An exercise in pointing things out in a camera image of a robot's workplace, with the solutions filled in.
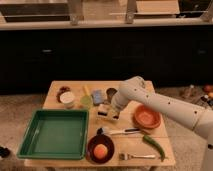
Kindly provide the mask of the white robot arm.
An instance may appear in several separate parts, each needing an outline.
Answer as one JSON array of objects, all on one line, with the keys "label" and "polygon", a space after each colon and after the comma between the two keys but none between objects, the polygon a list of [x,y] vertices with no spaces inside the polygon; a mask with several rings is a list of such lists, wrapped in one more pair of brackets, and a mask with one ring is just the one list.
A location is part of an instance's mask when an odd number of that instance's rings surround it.
[{"label": "white robot arm", "polygon": [[156,112],[165,114],[204,138],[207,143],[201,171],[213,171],[213,110],[149,92],[145,89],[145,81],[140,76],[132,77],[119,84],[117,92],[112,97],[111,106],[120,113],[130,101],[142,103]]}]

